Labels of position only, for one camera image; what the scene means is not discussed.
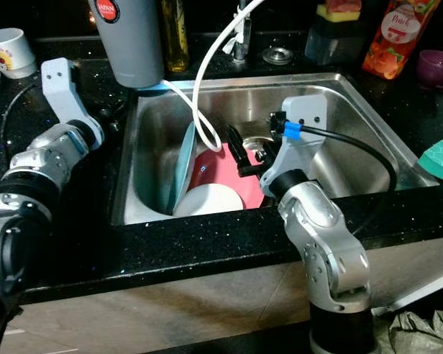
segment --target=red label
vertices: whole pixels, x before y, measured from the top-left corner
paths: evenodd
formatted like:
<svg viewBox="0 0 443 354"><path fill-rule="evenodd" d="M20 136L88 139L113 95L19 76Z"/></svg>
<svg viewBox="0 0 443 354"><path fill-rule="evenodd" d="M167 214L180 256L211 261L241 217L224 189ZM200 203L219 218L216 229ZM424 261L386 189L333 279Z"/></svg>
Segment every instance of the red label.
<svg viewBox="0 0 443 354"><path fill-rule="evenodd" d="M389 32L396 33L397 35L407 35L406 32L399 31L398 29L395 29L393 27L389 28Z"/></svg>
<svg viewBox="0 0 443 354"><path fill-rule="evenodd" d="M97 0L95 2L97 10L107 21L114 21L118 17L118 9L111 0Z"/></svg>

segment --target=green sponge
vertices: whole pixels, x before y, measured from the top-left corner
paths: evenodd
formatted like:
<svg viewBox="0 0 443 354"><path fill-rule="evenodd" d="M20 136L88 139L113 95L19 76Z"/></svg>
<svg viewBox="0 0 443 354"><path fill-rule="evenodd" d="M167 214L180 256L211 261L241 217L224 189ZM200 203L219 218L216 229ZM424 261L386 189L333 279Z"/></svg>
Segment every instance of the green sponge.
<svg viewBox="0 0 443 354"><path fill-rule="evenodd" d="M440 140L422 154L419 165L428 173L443 179L443 140Z"/></svg>

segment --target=cup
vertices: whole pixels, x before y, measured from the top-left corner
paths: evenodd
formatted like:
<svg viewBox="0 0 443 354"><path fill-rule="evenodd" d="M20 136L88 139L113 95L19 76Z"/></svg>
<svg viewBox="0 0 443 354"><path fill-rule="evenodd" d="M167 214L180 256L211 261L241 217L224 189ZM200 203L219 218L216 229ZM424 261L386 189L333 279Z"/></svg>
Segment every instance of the cup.
<svg viewBox="0 0 443 354"><path fill-rule="evenodd" d="M10 79L21 79L36 71L35 56L19 28L0 29L0 72Z"/></svg>
<svg viewBox="0 0 443 354"><path fill-rule="evenodd" d="M420 85L427 89L443 89L443 52L422 50L416 67Z"/></svg>

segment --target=orange bottle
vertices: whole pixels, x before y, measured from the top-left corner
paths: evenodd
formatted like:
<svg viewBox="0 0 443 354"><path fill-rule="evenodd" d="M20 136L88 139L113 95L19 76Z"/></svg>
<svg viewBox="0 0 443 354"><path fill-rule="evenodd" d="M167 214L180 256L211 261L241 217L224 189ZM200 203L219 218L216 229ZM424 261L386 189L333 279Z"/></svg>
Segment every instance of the orange bottle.
<svg viewBox="0 0 443 354"><path fill-rule="evenodd" d="M440 0L391 0L363 69L392 80L407 63Z"/></svg>

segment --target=white cable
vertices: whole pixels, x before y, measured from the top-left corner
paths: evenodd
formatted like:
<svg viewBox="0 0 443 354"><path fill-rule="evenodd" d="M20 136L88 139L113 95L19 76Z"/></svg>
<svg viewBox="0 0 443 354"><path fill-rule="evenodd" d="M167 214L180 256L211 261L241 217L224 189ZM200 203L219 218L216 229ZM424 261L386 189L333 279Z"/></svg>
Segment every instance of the white cable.
<svg viewBox="0 0 443 354"><path fill-rule="evenodd" d="M167 81L167 80L161 80L161 83L163 85L166 85L168 88L170 88L172 91L174 91L176 94L178 94L184 101L185 103L188 104L188 106L190 107L190 109L193 110L193 103L192 101L190 101L190 98L187 97L187 95L181 91L180 88L178 88L177 86L175 86L173 83ZM208 119L203 115L203 113L201 111L198 111L199 114L197 115L197 118L200 118L200 120L202 121L202 123L204 123L205 127L208 129L208 131L210 132L210 134L212 134L213 138L215 139L215 142L217 144L217 146L219 145L220 147L222 146L222 141L220 140L220 136L216 133L215 128L210 124L210 122L208 121ZM202 141L207 144L204 140L207 139L207 136L205 135L205 132L201 129L201 131L199 131L199 129L197 129L197 131L199 132L200 138L202 139Z"/></svg>
<svg viewBox="0 0 443 354"><path fill-rule="evenodd" d="M261 2L264 0L252 0L229 24L228 26L221 31L218 38L213 42L212 46L207 51L207 54L204 57L204 60L202 61L202 64L200 64L199 71L197 72L197 76L195 79L195 82L193 83L193 93L192 93L192 115L193 115L193 122L195 123L196 129L199 132L200 139L204 142L207 147L212 151L220 151L222 149L222 142L220 141L219 135L213 130L211 131L213 138L215 139L216 145L213 145L210 140L205 135L205 132L202 129L202 126L200 124L201 118L199 118L199 91L200 91L200 84L202 82L202 78L204 77L205 70L207 69L208 63L212 59L215 52L218 50L218 48L221 46L223 41L230 35L230 33L235 29L236 25L243 21L243 19L248 16L251 11L253 11Z"/></svg>

